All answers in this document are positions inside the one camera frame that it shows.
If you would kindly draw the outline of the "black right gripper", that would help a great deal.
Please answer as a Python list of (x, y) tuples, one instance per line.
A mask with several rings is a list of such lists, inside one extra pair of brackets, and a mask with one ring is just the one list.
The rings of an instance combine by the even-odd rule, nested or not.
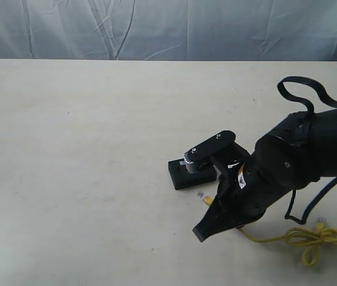
[(206, 159), (220, 171), (220, 178), (211, 206), (192, 230), (200, 242), (259, 220), (291, 190), (281, 179), (286, 170), (285, 157), (270, 147), (257, 147), (248, 154), (233, 143), (213, 151)]

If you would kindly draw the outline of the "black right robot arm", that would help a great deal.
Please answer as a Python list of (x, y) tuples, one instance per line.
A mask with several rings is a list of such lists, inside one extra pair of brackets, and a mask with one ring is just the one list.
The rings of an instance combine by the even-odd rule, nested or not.
[(321, 113), (289, 114), (248, 153), (224, 130), (191, 148), (185, 156), (190, 172), (208, 166), (220, 172), (217, 194), (194, 227), (200, 241), (259, 220), (286, 194), (294, 194), (323, 177), (332, 181), (317, 203), (337, 184), (337, 107)]

